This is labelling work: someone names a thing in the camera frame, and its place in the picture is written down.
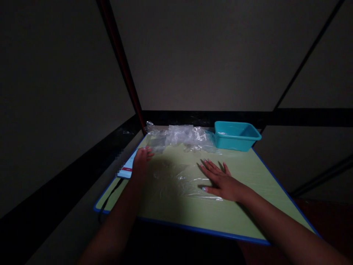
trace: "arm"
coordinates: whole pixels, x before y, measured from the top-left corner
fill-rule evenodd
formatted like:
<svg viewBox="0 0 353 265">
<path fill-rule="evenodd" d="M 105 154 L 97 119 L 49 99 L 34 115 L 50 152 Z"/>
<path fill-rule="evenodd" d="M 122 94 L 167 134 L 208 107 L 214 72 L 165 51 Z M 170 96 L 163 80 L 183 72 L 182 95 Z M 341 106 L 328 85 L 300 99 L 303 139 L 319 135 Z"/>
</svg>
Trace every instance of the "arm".
<svg viewBox="0 0 353 265">
<path fill-rule="evenodd" d="M 225 163 L 222 172 L 210 160 L 201 165 L 202 172 L 217 187 L 204 191 L 244 205 L 265 233 L 282 249 L 293 264 L 351 264 L 335 248 L 294 219 L 270 204 L 255 191 L 234 179 Z"/>
<path fill-rule="evenodd" d="M 82 254 L 78 264 L 116 264 L 128 241 L 142 189 L 147 179 L 151 149 L 140 148 L 133 161 L 132 176 L 106 221 Z"/>
</svg>

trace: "hand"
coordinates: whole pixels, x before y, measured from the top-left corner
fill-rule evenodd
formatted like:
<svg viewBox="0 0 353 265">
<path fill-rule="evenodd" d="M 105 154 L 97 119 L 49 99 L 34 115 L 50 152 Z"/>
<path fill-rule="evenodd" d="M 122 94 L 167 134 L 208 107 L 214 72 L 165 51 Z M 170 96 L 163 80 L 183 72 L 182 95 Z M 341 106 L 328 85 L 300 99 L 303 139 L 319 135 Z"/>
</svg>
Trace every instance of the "hand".
<svg viewBox="0 0 353 265">
<path fill-rule="evenodd" d="M 131 179 L 145 180 L 147 178 L 147 162 L 154 156 L 151 151 L 149 146 L 137 150 L 133 159 Z"/>
<path fill-rule="evenodd" d="M 201 171 L 217 186 L 203 187 L 202 189 L 213 195 L 222 197 L 229 201 L 241 201 L 246 190 L 250 188 L 237 181 L 231 176 L 228 166 L 223 162 L 224 172 L 220 170 L 211 160 L 204 159 Z"/>
</svg>

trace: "blue table edge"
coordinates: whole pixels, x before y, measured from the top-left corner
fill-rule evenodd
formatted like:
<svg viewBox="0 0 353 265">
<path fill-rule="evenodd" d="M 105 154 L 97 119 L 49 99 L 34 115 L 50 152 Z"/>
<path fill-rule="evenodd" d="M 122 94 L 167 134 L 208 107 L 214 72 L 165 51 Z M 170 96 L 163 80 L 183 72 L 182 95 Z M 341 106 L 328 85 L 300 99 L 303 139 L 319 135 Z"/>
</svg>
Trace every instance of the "blue table edge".
<svg viewBox="0 0 353 265">
<path fill-rule="evenodd" d="M 142 141 L 145 139 L 146 136 L 144 136 L 144 138 L 141 140 L 141 142 L 138 144 L 138 146 L 142 143 Z M 311 227 L 311 229 L 314 231 L 314 233 L 319 236 L 320 238 L 322 238 L 320 236 L 320 234 L 316 231 L 316 229 L 313 227 L 313 225 L 309 222 L 309 220 L 305 217 L 305 215 L 303 214 L 303 212 L 300 210 L 300 208 L 297 206 L 297 204 L 293 201 L 293 199 L 289 196 L 289 194 L 287 193 L 287 191 L 283 188 L 283 186 L 279 183 L 278 179 L 272 174 L 271 170 L 267 167 L 267 165 L 265 164 L 265 162 L 261 159 L 261 157 L 256 153 L 256 151 L 254 150 L 254 148 L 252 148 L 252 150 L 254 151 L 254 153 L 257 155 L 257 157 L 260 159 L 260 161 L 262 162 L 262 164 L 265 165 L 266 169 L 270 172 L 270 174 L 272 175 L 272 177 L 275 179 L 275 181 L 279 184 L 279 186 L 282 188 L 282 190 L 285 192 L 285 194 L 288 196 L 288 198 L 291 200 L 291 202 L 294 204 L 294 206 L 297 208 L 297 210 L 299 211 L 299 213 L 302 215 L 302 217 L 304 218 L 304 220 L 309 224 L 309 226 Z M 95 203 L 93 210 L 95 212 L 100 212 L 100 209 L 97 209 L 97 204 L 100 201 L 100 199 L 103 197 L 103 195 L 106 193 L 106 191 L 109 189 L 110 185 L 113 183 L 113 181 L 117 178 L 117 174 L 116 176 L 113 178 L 113 180 L 110 182 L 110 184 L 108 185 L 108 187 L 105 189 L 105 191 L 102 193 L 102 195 L 99 197 L 98 201 Z M 104 214 L 109 214 L 110 211 L 107 210 L 103 210 L 102 213 Z M 235 235 L 235 234 L 229 234 L 229 233 L 225 233 L 225 232 L 219 232 L 219 231 L 214 231 L 214 230 L 210 230 L 210 229 L 204 229 L 204 228 L 199 228 L 199 227 L 194 227 L 194 226 L 188 226 L 188 225 L 181 225 L 181 224 L 176 224 L 176 223 L 171 223 L 171 222 L 167 222 L 167 221 L 160 221 L 160 220 L 155 220 L 155 219 L 151 219 L 151 218 L 145 218 L 145 217 L 137 217 L 140 220 L 144 220 L 144 221 L 148 221 L 148 222 L 153 222 L 153 223 L 158 223 L 158 224 L 162 224 L 162 225 L 169 225 L 169 226 L 173 226 L 173 227 L 178 227 L 178 228 L 182 228 L 182 229 L 186 229 L 189 231 L 194 231 L 194 232 L 199 232 L 199 233 L 204 233 L 204 234 L 209 234 L 209 235 L 214 235 L 214 236 L 220 236 L 220 237 L 224 237 L 224 238 L 229 238 L 229 239 L 237 239 L 237 240 L 242 240 L 242 241 L 246 241 L 246 242 L 252 242 L 252 243 L 256 243 L 256 244 L 261 244 L 261 245 L 271 245 L 271 243 L 265 239 L 258 239 L 258 238 L 254 238 L 254 237 L 247 237 L 247 236 L 240 236 L 240 235 Z"/>
</svg>

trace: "clear plastic sheet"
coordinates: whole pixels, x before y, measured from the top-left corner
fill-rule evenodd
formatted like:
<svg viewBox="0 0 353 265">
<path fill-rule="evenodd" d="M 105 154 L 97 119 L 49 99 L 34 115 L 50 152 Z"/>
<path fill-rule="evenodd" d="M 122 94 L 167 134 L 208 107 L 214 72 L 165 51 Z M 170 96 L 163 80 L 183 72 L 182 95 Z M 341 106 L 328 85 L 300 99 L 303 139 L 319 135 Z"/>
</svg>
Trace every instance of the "clear plastic sheet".
<svg viewBox="0 0 353 265">
<path fill-rule="evenodd" d="M 212 186 L 211 181 L 200 171 L 197 165 L 178 165 L 169 161 L 162 161 L 155 165 L 153 172 L 154 196 L 176 198 L 180 196 L 213 199 L 222 201 L 202 190 L 202 187 Z"/>
<path fill-rule="evenodd" d="M 178 146 L 184 144 L 185 152 L 205 151 L 221 154 L 215 146 L 214 133 L 194 127 L 193 125 L 169 125 L 167 130 L 158 130 L 152 122 L 146 126 L 147 145 L 151 146 L 155 153 L 162 153 L 166 146 Z"/>
</svg>

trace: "red label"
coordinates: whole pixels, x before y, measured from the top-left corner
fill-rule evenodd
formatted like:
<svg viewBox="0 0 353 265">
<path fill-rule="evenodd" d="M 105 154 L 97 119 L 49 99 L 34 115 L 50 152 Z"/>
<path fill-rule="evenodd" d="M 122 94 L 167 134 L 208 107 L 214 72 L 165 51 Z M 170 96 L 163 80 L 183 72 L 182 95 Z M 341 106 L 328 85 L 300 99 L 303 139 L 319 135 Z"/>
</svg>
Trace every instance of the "red label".
<svg viewBox="0 0 353 265">
<path fill-rule="evenodd" d="M 132 172 L 132 169 L 128 168 L 128 167 L 123 167 L 122 170 L 125 170 L 125 171 L 130 171 Z"/>
</svg>

